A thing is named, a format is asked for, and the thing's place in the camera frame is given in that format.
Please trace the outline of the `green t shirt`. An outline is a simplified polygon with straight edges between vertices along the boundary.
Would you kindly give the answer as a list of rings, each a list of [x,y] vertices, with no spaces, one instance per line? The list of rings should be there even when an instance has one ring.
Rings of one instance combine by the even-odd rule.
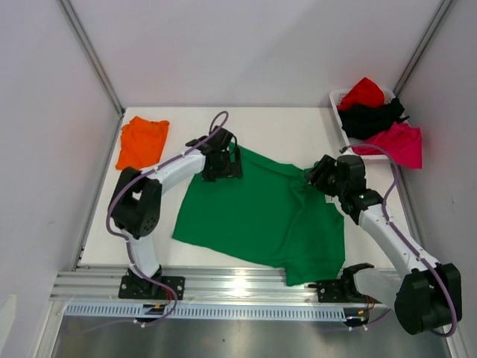
[[[335,279],[345,261],[344,217],[335,205],[307,184],[305,170],[240,153],[242,178],[192,178],[173,239],[282,268],[287,286]]]

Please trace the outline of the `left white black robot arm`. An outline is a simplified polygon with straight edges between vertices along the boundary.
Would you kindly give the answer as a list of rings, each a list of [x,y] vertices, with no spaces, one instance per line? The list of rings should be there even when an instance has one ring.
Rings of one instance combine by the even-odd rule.
[[[162,288],[153,232],[159,224],[164,194],[185,179],[202,175],[206,182],[242,178],[241,153],[236,136],[216,126],[207,136],[193,139],[182,151],[144,169],[123,169],[107,209],[106,229],[126,243],[131,271],[138,276],[136,290],[145,298]]]

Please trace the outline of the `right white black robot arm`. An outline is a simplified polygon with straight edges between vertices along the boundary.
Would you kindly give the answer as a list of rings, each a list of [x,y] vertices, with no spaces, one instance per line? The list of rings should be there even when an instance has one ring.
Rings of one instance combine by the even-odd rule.
[[[344,269],[341,294],[349,301],[369,296],[395,312],[405,332],[430,331],[448,338],[462,319],[461,273],[443,264],[403,233],[388,212],[388,196],[367,187],[363,159],[321,158],[305,175],[308,185],[337,198],[342,211],[370,235],[396,269],[392,278],[363,263]]]

